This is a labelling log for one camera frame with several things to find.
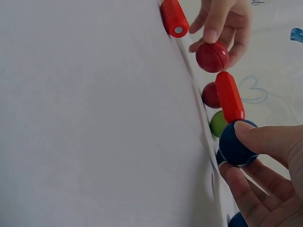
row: hand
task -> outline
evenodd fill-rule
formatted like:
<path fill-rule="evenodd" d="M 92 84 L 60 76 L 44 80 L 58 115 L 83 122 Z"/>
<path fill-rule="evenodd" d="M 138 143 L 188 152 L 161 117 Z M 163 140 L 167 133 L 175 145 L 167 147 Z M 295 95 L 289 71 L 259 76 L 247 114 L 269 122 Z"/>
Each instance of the hand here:
<path fill-rule="evenodd" d="M 252 12 L 248 0 L 201 0 L 200 13 L 191 25 L 189 32 L 196 33 L 204 26 L 203 37 L 192 44 L 190 52 L 196 52 L 202 42 L 209 44 L 219 39 L 228 48 L 233 66 L 246 52 L 252 23 Z"/>
<path fill-rule="evenodd" d="M 260 187 L 237 167 L 223 163 L 220 172 L 250 227 L 303 226 L 303 125 L 254 128 L 235 123 L 237 138 L 251 151 L 267 154 L 289 170 L 285 179 L 259 160 L 243 168 Z"/>

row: heart drawing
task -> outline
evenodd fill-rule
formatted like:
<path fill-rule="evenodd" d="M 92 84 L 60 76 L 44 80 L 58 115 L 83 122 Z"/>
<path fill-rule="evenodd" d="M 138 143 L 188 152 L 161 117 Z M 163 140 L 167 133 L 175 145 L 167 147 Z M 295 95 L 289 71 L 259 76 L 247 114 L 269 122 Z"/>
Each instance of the heart drawing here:
<path fill-rule="evenodd" d="M 243 102 L 250 104 L 259 104 L 263 103 L 267 99 L 267 91 L 263 88 L 258 87 L 258 80 L 254 75 L 246 76 L 240 82 L 240 89 L 246 89 L 246 98 L 241 98 Z"/>
<path fill-rule="evenodd" d="M 293 28 L 290 34 L 290 40 L 303 43 L 303 30 L 300 28 Z"/>

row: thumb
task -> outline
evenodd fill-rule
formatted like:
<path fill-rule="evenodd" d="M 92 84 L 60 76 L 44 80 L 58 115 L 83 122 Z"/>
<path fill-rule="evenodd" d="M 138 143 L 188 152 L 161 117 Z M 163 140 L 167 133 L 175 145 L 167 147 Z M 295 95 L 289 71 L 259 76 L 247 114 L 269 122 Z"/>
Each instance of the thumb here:
<path fill-rule="evenodd" d="M 234 124 L 236 136 L 249 150 L 280 158 L 286 163 L 303 145 L 303 125 L 255 128 L 243 121 Z"/>
<path fill-rule="evenodd" d="M 203 31 L 203 40 L 206 43 L 217 42 L 233 4 L 234 0 L 212 0 Z"/>

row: white paper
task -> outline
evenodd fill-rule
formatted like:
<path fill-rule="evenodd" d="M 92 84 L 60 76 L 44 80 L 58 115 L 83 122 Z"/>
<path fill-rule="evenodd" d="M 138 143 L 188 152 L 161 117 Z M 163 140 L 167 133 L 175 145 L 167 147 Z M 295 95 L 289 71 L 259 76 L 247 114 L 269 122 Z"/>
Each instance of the white paper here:
<path fill-rule="evenodd" d="M 1 226 L 226 226 L 157 1 L 6 0 Z"/>

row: white dot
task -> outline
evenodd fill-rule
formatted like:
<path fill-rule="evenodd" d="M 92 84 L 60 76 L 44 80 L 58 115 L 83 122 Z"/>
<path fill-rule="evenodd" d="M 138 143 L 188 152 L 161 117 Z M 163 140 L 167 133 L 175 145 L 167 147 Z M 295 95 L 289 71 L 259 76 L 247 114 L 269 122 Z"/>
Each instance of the white dot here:
<path fill-rule="evenodd" d="M 175 33 L 180 34 L 183 32 L 183 29 L 181 27 L 176 27 L 175 28 Z"/>

